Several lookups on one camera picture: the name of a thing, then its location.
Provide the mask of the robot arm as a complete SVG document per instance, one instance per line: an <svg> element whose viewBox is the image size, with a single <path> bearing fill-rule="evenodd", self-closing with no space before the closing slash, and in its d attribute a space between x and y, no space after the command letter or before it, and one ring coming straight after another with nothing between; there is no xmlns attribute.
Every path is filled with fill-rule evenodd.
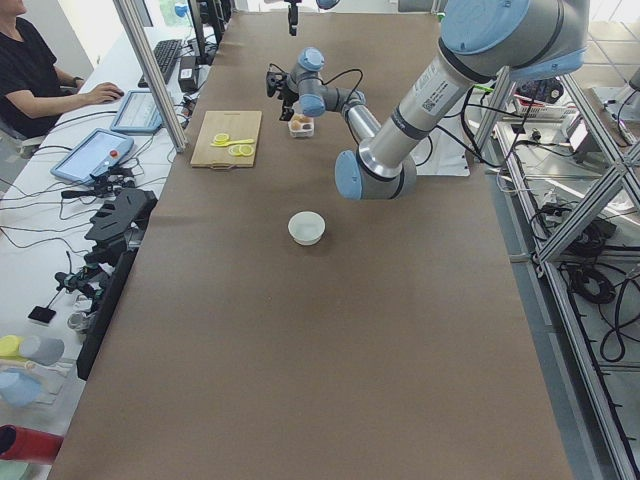
<svg viewBox="0 0 640 480"><path fill-rule="evenodd" d="M291 36L296 36L299 24L299 8L301 0L286 0L288 4L288 32ZM340 0L316 0L316 5L321 10L330 10L340 3Z"/></svg>
<svg viewBox="0 0 640 480"><path fill-rule="evenodd" d="M587 1L450 1L438 51L393 110L379 123L356 88L330 88L320 72L323 54L307 47L291 71L266 75L268 96L282 102L281 120L301 108L307 117L338 112L358 141L339 154L335 184L351 200L395 199L413 189L417 168L410 154L475 84L504 67L514 80L571 73L584 62Z"/></svg>

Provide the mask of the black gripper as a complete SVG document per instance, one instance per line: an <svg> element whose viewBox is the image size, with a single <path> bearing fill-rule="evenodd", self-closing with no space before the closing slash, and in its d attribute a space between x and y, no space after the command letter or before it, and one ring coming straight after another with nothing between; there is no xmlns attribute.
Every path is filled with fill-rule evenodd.
<svg viewBox="0 0 640 480"><path fill-rule="evenodd" d="M298 5L301 3L300 0L286 0L288 4L288 23L289 25L289 34L291 36L296 36L298 32L298 17L299 17L299 7Z"/></svg>
<svg viewBox="0 0 640 480"><path fill-rule="evenodd" d="M291 89L287 80L281 82L280 99L283 102L281 107L280 121L290 121L294 115L292 106L299 100L299 93Z"/></svg>

